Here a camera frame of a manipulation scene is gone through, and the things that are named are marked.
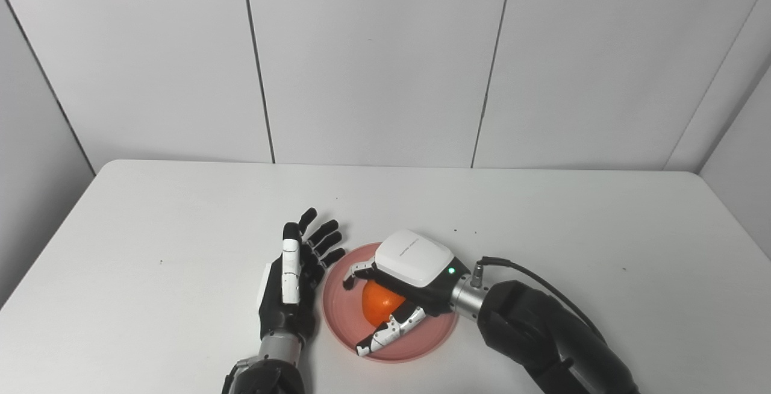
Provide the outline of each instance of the panel seam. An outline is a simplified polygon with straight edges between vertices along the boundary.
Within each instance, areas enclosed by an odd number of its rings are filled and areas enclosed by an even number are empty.
[[[749,20],[749,17],[752,15],[752,12],[755,10],[755,5],[758,4],[758,1],[759,0],[755,0],[752,3],[752,6],[749,7],[749,12],[747,12],[747,16],[744,17],[744,21],[741,22],[741,25],[738,28],[738,31],[736,31],[736,35],[733,37],[733,40],[731,41],[731,44],[728,46],[728,50],[725,51],[725,54],[722,57],[722,60],[720,61],[720,64],[718,64],[717,70],[715,70],[715,73],[714,73],[713,77],[710,79],[710,83],[707,84],[707,87],[704,90],[704,94],[702,94],[702,97],[699,100],[699,105],[697,105],[696,108],[694,108],[694,110],[693,110],[693,112],[691,114],[691,118],[688,120],[688,123],[685,125],[685,128],[683,128],[682,133],[680,133],[680,137],[678,138],[677,142],[675,142],[675,145],[672,147],[672,152],[669,152],[669,157],[667,157],[667,160],[664,162],[664,166],[661,167],[661,171],[665,170],[667,168],[667,166],[669,165],[669,161],[671,161],[672,160],[672,156],[675,155],[675,151],[677,151],[677,147],[678,147],[678,145],[680,145],[680,142],[682,141],[683,136],[685,136],[686,131],[688,131],[688,128],[691,126],[691,123],[693,122],[694,117],[696,117],[696,114],[699,113],[699,108],[702,107],[702,104],[704,103],[704,99],[707,97],[707,93],[710,92],[711,86],[713,86],[713,82],[715,82],[715,79],[718,77],[718,73],[720,73],[720,70],[721,70],[723,64],[725,64],[725,60],[730,55],[730,53],[731,53],[731,51],[733,49],[733,45],[736,44],[736,40],[738,40],[738,37],[741,35],[741,30],[744,29],[744,26],[746,25],[747,20]]]
[[[260,83],[260,97],[262,99],[262,112],[265,117],[265,130],[267,131],[267,144],[270,147],[270,161],[276,163],[276,154],[273,150],[273,135],[270,132],[270,119],[267,116],[267,101],[265,100],[265,87],[262,82],[262,68],[260,66],[260,55],[257,50],[257,35],[254,32],[254,17],[251,14],[251,0],[246,0],[246,13],[249,21],[249,32],[251,34],[251,47],[254,50],[254,64],[257,67],[257,79]]]
[[[484,89],[484,99],[482,100],[482,112],[479,114],[479,126],[476,128],[476,139],[474,140],[474,150],[471,154],[471,167],[474,167],[476,161],[476,149],[479,147],[479,136],[482,134],[482,121],[485,111],[487,111],[487,98],[490,95],[490,80],[493,79],[493,68],[495,67],[495,57],[498,54],[498,43],[501,41],[501,29],[504,27],[504,17],[506,16],[506,4],[509,0],[504,0],[504,6],[501,7],[501,18],[498,20],[498,32],[495,36],[495,45],[493,46],[493,58],[490,61],[490,73],[487,74],[487,85]]]
[[[3,0],[3,1],[5,1],[5,4],[8,6],[8,10],[11,12],[11,16],[13,17],[13,20],[16,22],[16,27],[19,29],[19,32],[22,33],[22,37],[24,37],[24,42],[27,43],[27,48],[30,49],[30,54],[33,55],[33,60],[35,60],[35,64],[37,65],[38,70],[40,70],[40,73],[43,76],[43,80],[46,81],[46,87],[49,89],[49,92],[51,93],[53,100],[56,102],[58,111],[61,113],[61,116],[63,117],[64,122],[69,128],[69,133],[71,133],[72,138],[75,139],[75,144],[80,150],[80,154],[83,155],[83,160],[86,161],[86,165],[88,165],[89,171],[91,171],[91,174],[94,177],[96,177],[96,172],[94,171],[94,167],[91,164],[91,160],[89,160],[89,156],[86,155],[86,150],[83,149],[83,144],[80,142],[80,139],[78,138],[78,134],[75,133],[75,128],[72,127],[72,122],[70,122],[69,117],[67,116],[67,113],[64,111],[64,107],[61,106],[61,101],[58,100],[58,96],[56,95],[56,91],[53,89],[51,80],[46,74],[46,71],[43,69],[42,63],[40,62],[40,58],[38,58],[38,54],[36,53],[35,48],[33,48],[33,44],[30,42],[30,38],[27,36],[27,32],[24,31],[24,27],[22,26],[22,21],[19,20],[19,16],[16,14],[16,10],[14,10],[13,6],[11,5],[11,0]]]

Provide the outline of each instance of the white wall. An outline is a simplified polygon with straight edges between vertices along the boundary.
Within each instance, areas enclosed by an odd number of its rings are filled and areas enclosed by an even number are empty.
[[[754,2],[508,0],[475,166],[662,169]]]
[[[86,154],[270,161],[246,0],[10,0]]]
[[[251,0],[276,160],[468,167],[504,0]]]
[[[248,1],[265,103],[247,0],[11,4],[97,169],[695,171],[771,51],[771,0]]]
[[[701,174],[771,257],[771,71],[749,97]]]
[[[0,306],[92,178],[0,0]]]

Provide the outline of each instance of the robotic hand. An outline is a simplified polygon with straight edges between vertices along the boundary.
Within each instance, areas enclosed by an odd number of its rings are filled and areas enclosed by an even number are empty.
[[[316,287],[345,255],[342,248],[329,251],[342,240],[335,219],[303,240],[316,215],[316,209],[308,209],[299,223],[284,226],[283,252],[270,265],[259,309],[260,352],[235,364],[222,394],[305,394],[297,361],[316,330]]]
[[[559,297],[520,281],[489,285],[485,265],[515,268]],[[452,252],[410,230],[388,237],[375,256],[349,269],[343,287],[371,279],[407,300],[356,345],[367,355],[396,341],[427,315],[455,311],[476,322],[487,345],[521,364],[545,394],[635,394],[629,369],[581,310],[548,282],[509,260],[483,257],[473,273]]]

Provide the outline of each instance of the pink plate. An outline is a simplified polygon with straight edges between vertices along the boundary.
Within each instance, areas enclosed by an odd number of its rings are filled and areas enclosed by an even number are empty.
[[[370,259],[375,255],[380,243],[359,246],[345,254],[327,276],[324,284],[323,304],[324,320],[335,337],[355,353],[355,345],[372,334],[375,328],[369,325],[361,312],[361,290],[366,281],[356,281],[353,290],[345,290],[342,280],[353,263]],[[432,352],[438,348],[455,328],[458,316],[455,313],[439,317],[427,317],[420,325],[405,334],[401,339],[385,348],[371,353],[365,358],[380,362],[406,362]]]

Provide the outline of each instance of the orange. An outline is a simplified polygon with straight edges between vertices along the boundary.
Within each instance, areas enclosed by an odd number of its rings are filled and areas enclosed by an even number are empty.
[[[361,309],[364,312],[364,318],[375,328],[380,326],[380,323],[388,322],[391,313],[404,301],[405,298],[401,295],[391,292],[372,280],[367,281],[361,293]]]

